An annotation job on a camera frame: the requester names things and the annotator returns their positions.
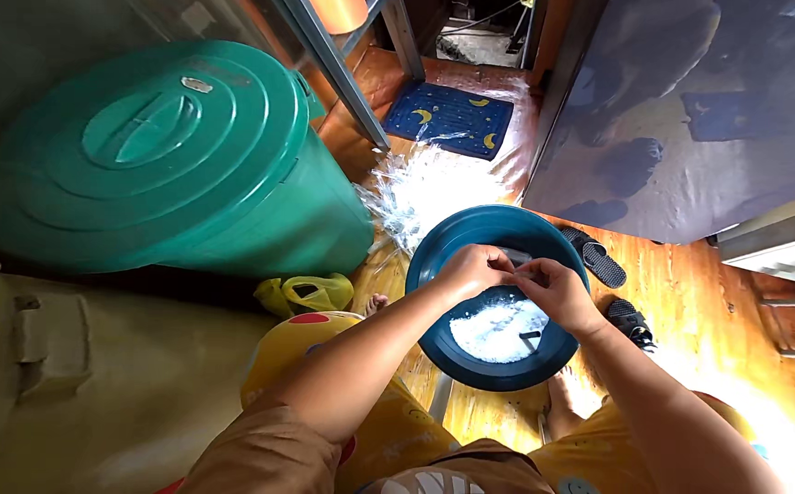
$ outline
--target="wall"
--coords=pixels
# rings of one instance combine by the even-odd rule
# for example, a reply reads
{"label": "wall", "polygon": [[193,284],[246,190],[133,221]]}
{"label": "wall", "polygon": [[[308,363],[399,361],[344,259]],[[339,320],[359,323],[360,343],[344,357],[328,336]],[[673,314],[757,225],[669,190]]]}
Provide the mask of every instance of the wall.
{"label": "wall", "polygon": [[[182,39],[228,39],[264,50],[311,79],[326,109],[336,102],[271,0],[5,0],[0,2],[0,130],[55,83],[94,62]],[[359,43],[350,67],[370,39]]]}

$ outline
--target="green plastic bin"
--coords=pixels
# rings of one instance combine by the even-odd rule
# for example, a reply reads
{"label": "green plastic bin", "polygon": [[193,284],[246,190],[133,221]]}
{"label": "green plastic bin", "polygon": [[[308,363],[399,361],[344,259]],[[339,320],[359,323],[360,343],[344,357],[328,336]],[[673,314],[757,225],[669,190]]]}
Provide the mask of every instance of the green plastic bin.
{"label": "green plastic bin", "polygon": [[320,114],[299,73],[239,43],[100,63],[0,137],[0,250],[74,274],[348,274],[373,225]]}

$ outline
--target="black slipper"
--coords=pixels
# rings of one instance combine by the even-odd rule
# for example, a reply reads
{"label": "black slipper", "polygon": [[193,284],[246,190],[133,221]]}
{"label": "black slipper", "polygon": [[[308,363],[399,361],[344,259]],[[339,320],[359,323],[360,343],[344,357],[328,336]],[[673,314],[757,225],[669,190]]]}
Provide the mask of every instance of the black slipper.
{"label": "black slipper", "polygon": [[617,299],[608,306],[607,319],[618,330],[629,338],[635,346],[648,354],[653,354],[656,349],[654,333],[644,321],[642,313],[635,310],[629,301]]}
{"label": "black slipper", "polygon": [[605,246],[586,233],[571,227],[562,229],[562,236],[580,254],[584,265],[611,288],[619,288],[626,283],[626,272],[616,261],[608,256]]}

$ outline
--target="shredded plastic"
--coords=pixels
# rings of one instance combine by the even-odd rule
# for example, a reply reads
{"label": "shredded plastic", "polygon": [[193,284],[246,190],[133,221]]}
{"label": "shredded plastic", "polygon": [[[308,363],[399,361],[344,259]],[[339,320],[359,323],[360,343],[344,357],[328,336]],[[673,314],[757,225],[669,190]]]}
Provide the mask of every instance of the shredded plastic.
{"label": "shredded plastic", "polygon": [[493,301],[475,314],[449,321],[449,330],[461,350],[482,361],[507,364],[532,354],[541,337],[523,339],[530,331],[543,333],[550,318],[533,301]]}
{"label": "shredded plastic", "polygon": [[[419,131],[423,135],[425,128]],[[513,183],[509,170],[500,170],[498,163],[463,156],[442,150],[438,140],[464,137],[469,132],[443,134],[427,140],[416,140],[407,156],[382,153],[379,167],[371,172],[371,189],[354,184],[354,188],[373,214],[373,222],[386,236],[375,242],[368,253],[386,245],[395,249],[377,268],[399,253],[412,259],[418,244],[438,223],[462,209],[494,204],[511,192]]]}

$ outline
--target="blue doormat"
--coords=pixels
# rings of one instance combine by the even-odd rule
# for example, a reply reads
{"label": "blue doormat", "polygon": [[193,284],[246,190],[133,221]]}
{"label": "blue doormat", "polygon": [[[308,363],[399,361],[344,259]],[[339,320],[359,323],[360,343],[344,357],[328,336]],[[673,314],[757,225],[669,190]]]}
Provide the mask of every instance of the blue doormat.
{"label": "blue doormat", "polygon": [[513,103],[507,101],[410,82],[391,106],[382,128],[411,140],[467,132],[463,137],[437,140],[437,144],[444,150],[491,161],[501,149],[511,115]]}

